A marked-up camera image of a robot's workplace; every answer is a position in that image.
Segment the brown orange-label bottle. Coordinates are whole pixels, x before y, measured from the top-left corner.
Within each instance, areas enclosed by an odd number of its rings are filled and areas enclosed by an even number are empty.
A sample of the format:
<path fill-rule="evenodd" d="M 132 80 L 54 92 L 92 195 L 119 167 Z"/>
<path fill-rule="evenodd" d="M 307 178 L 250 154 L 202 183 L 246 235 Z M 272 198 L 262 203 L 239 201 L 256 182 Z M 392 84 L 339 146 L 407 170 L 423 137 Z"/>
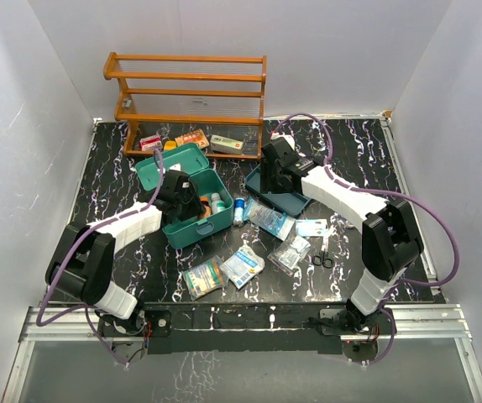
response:
<path fill-rule="evenodd" d="M 208 218 L 212 215 L 212 208 L 210 205 L 209 197 L 208 196 L 201 196 L 200 201 L 202 204 L 202 213 L 200 214 L 200 219 Z"/>

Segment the white green-label bottle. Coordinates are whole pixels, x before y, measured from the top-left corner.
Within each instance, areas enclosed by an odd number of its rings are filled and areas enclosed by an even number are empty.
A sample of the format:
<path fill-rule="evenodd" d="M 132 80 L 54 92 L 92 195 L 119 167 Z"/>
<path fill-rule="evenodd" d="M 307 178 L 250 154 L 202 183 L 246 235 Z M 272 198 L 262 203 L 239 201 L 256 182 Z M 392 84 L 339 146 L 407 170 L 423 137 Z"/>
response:
<path fill-rule="evenodd" d="M 228 204 L 221 198 L 221 195 L 218 192 L 212 193 L 210 200 L 212 214 L 218 214 L 228 209 Z"/>

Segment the blue divided tray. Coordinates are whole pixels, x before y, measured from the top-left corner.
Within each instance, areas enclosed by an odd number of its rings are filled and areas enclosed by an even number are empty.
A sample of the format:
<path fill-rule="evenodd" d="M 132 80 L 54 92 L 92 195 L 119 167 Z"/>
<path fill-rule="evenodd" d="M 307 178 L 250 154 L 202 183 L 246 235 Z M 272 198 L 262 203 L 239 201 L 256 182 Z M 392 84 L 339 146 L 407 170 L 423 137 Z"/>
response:
<path fill-rule="evenodd" d="M 245 188 L 263 201 L 269 203 L 272 207 L 291 217 L 300 216 L 312 201 L 311 198 L 296 192 L 282 194 L 263 193 L 260 191 L 260 179 L 260 165 L 257 165 L 254 170 L 246 176 Z"/>

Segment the blue white mask packet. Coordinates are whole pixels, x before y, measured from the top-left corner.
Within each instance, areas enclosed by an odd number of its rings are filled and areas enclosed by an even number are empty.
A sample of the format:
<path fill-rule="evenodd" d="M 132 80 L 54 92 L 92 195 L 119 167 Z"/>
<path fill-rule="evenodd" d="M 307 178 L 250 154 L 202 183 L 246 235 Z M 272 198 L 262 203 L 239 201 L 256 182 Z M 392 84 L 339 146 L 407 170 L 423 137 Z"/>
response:
<path fill-rule="evenodd" d="M 260 227 L 281 241 L 286 241 L 296 223 L 293 217 L 268 208 L 253 197 L 247 201 L 244 220 Z"/>

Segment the green orange gauze packet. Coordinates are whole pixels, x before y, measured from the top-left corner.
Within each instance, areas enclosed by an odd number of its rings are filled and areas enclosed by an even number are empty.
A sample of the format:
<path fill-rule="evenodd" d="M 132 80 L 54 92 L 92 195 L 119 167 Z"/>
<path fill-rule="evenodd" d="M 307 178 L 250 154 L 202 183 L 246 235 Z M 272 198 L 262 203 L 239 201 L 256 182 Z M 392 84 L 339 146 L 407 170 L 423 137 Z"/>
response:
<path fill-rule="evenodd" d="M 228 287 L 228 277 L 221 269 L 223 261 L 212 256 L 205 262 L 183 272 L 183 280 L 192 301 L 200 299 L 211 292 Z"/>

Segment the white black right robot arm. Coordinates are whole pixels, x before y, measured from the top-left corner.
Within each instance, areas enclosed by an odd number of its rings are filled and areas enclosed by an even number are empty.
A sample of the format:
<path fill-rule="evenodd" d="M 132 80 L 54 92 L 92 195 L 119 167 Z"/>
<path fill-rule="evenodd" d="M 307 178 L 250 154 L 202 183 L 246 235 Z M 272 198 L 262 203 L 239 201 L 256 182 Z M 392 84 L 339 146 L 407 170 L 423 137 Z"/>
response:
<path fill-rule="evenodd" d="M 334 175 L 322 159 L 301 157 L 283 138 L 262 148 L 260 188 L 264 193 L 296 192 L 320 202 L 359 231 L 364 271 L 340 321 L 355 332 L 368 332 L 390 288 L 424 250 L 411 204 L 361 191 Z"/>

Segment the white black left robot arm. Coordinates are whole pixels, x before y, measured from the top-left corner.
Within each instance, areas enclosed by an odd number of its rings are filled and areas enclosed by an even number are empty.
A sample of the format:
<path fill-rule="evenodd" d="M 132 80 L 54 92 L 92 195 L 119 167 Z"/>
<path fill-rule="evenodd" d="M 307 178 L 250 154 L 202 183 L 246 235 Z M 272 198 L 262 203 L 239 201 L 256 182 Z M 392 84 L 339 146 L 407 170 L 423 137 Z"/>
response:
<path fill-rule="evenodd" d="M 204 212 L 196 181 L 187 173 L 168 170 L 160 183 L 129 208 L 101 221 L 66 225 L 45 273 L 49 286 L 42 307 L 55 290 L 94 309 L 121 332 L 144 329 L 143 303 L 112 280 L 115 254 L 166 225 Z"/>

